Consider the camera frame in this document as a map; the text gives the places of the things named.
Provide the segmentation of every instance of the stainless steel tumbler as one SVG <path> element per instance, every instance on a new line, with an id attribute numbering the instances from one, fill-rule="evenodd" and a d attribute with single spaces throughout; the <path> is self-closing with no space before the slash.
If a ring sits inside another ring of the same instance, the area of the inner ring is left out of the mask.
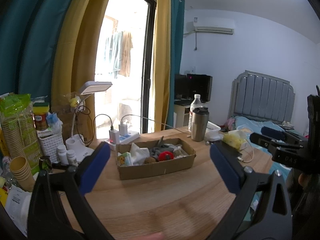
<path id="1" fill-rule="evenodd" d="M 207 107 L 198 107 L 193 110 L 191 122 L 191 139 L 196 142 L 204 140 L 205 130 L 209 120 Z"/>

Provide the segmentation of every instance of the plastic bottle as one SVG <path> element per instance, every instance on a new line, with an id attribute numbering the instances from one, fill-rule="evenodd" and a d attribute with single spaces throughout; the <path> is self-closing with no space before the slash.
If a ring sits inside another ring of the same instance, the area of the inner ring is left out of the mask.
<path id="1" fill-rule="evenodd" d="M 193 102 L 190 105 L 190 112 L 189 112 L 189 123 L 188 123 L 188 130 L 189 132 L 191 132 L 191 122 L 192 122 L 192 113 L 193 110 L 197 107 L 203 107 L 204 104 L 201 103 L 200 101 L 200 95 L 199 94 L 195 94 L 195 100 L 193 100 Z"/>
<path id="2" fill-rule="evenodd" d="M 62 164 L 69 164 L 67 158 L 67 148 L 64 144 L 58 146 L 58 155 Z"/>
<path id="3" fill-rule="evenodd" d="M 73 166 L 78 166 L 77 158 L 76 158 L 76 153 L 74 150 L 68 150 L 67 151 L 67 157 L 70 165 Z"/>
<path id="4" fill-rule="evenodd" d="M 21 187 L 19 182 L 15 179 L 13 174 L 10 172 L 10 168 L 9 168 L 10 162 L 11 162 L 11 158 L 9 156 L 3 157 L 2 159 L 3 174 L 1 176 L 5 179 L 5 183 L 8 188 L 11 188 L 11 185 Z"/>

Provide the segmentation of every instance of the cardboard box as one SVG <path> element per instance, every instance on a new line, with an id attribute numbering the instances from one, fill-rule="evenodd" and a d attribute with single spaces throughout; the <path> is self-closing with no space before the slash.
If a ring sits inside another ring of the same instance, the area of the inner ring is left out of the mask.
<path id="1" fill-rule="evenodd" d="M 148 142 L 137 142 L 135 143 L 140 148 L 152 148 L 157 145 L 159 140 L 148 141 Z M 139 166 L 120 166 L 117 162 L 118 171 L 120 174 L 120 179 L 141 179 L 153 176 L 159 176 L 163 174 L 168 174 L 176 171 L 182 171 L 185 169 L 189 169 L 193 165 L 193 161 L 196 157 L 195 150 L 185 141 L 174 138 L 174 139 L 166 139 L 164 143 L 171 143 L 174 145 L 182 144 L 182 149 L 189 154 L 189 156 L 173 159 L 168 161 L 162 161 L 157 163 L 149 163 L 143 164 Z M 131 149 L 131 144 L 119 144 L 117 145 L 116 152 L 125 153 L 129 152 Z"/>

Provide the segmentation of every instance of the screw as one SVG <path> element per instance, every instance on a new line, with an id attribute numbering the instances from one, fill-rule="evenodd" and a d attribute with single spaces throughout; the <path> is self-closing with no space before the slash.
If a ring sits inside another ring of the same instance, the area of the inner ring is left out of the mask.
<path id="1" fill-rule="evenodd" d="M 70 166 L 70 167 L 68 167 L 68 171 L 69 172 L 76 172 L 76 167 L 75 166 Z"/>
<path id="2" fill-rule="evenodd" d="M 252 173 L 253 172 L 253 169 L 250 167 L 250 166 L 245 166 L 243 168 L 243 170 L 246 172 L 246 173 Z"/>
<path id="3" fill-rule="evenodd" d="M 278 177 L 281 177 L 282 173 L 279 170 L 275 170 L 275 175 L 278 176 Z"/>
<path id="4" fill-rule="evenodd" d="M 40 177 L 44 177 L 46 174 L 47 174 L 47 172 L 46 172 L 45 170 L 41 170 L 41 171 L 39 172 L 39 176 L 40 176 Z"/>

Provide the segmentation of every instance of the door frame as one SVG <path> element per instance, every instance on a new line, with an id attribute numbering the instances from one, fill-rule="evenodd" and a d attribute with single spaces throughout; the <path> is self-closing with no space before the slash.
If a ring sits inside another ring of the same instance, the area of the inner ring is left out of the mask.
<path id="1" fill-rule="evenodd" d="M 151 87 L 151 62 L 153 50 L 153 33 L 156 17 L 156 1 L 145 0 L 148 4 L 148 16 L 145 33 L 145 43 L 143 52 L 142 84 L 141 84 L 141 111 L 140 115 L 148 117 L 149 113 L 149 92 Z M 148 132 L 148 120 L 140 118 L 141 133 Z"/>

